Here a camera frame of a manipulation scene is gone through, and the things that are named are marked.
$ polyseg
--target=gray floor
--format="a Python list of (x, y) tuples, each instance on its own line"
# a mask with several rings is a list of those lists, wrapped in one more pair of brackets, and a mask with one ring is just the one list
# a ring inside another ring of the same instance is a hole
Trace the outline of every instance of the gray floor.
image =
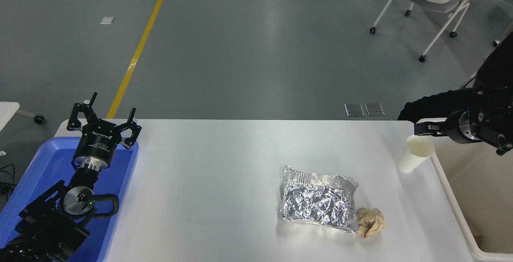
[[(0, 167), (14, 163), (19, 180), (73, 103), (96, 91), (106, 116), (156, 0), (0, 1), (0, 100), (46, 117), (0, 132)], [(513, 0), (473, 0), (458, 37), (419, 63), (447, 15), (407, 18), (395, 0), (371, 35), (386, 1), (164, 0), (116, 118), (136, 107), (138, 118), (341, 120), (344, 103), (380, 102), (386, 116), (358, 119), (396, 119), (405, 102), (458, 88), (513, 20)]]

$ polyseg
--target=brown crumpled paper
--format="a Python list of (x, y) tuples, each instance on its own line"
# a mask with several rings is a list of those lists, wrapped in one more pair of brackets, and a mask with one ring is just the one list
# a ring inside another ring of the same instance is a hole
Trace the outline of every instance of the brown crumpled paper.
[(360, 208), (356, 212), (356, 217), (358, 218), (358, 224), (360, 226), (356, 233), (363, 238), (369, 238), (372, 235), (378, 234), (386, 226), (383, 213), (381, 213), (378, 208), (374, 208), (370, 211), (365, 208)]

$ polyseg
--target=aluminum foil container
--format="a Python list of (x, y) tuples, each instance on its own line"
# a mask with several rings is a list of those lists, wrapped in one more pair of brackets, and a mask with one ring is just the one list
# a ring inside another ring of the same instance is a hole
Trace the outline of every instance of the aluminum foil container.
[(358, 230), (354, 191), (358, 182), (351, 177), (319, 175), (283, 169), (280, 214), (285, 221), (301, 221), (341, 229)]

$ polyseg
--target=yellow floor line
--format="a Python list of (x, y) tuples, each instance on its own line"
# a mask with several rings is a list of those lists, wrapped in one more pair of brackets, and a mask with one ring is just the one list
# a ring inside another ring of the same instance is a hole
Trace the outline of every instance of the yellow floor line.
[(148, 35), (150, 34), (151, 27), (153, 26), (153, 23), (155, 22), (155, 18), (157, 17), (157, 14), (159, 13), (160, 7), (162, 5), (162, 1), (163, 0), (157, 0), (157, 3), (155, 4), (155, 8), (153, 9), (153, 12), (150, 16), (150, 20), (148, 21), (148, 24), (146, 25), (146, 28), (144, 29), (143, 36), (141, 37), (141, 40), (139, 41), (139, 44), (137, 45), (137, 49), (135, 49), (135, 53), (133, 54), (132, 61), (130, 61), (130, 65), (128, 66), (127, 72), (125, 73), (125, 77), (123, 78), (123, 81), (121, 81), (121, 85), (119, 86), (119, 89), (117, 89), (117, 94), (114, 97), (114, 100), (112, 101), (112, 105), (110, 106), (110, 110), (107, 114), (107, 119), (114, 118), (114, 115), (116, 114), (117, 107), (119, 107), (119, 103), (121, 103), (121, 99), (123, 98), (123, 94), (125, 94), (125, 90), (128, 86), (128, 82), (130, 82), (132, 73), (135, 69), (135, 66), (137, 65), (137, 61), (139, 60), (139, 56), (141, 55), (141, 52), (143, 51), (144, 44), (146, 43), (146, 39), (148, 39)]

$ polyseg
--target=paper cup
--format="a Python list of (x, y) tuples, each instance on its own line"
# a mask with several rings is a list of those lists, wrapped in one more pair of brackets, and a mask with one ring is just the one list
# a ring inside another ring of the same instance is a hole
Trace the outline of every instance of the paper cup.
[(397, 169), (405, 173), (412, 172), (433, 154), (434, 145), (427, 137), (409, 136), (406, 139), (405, 148), (396, 162)]

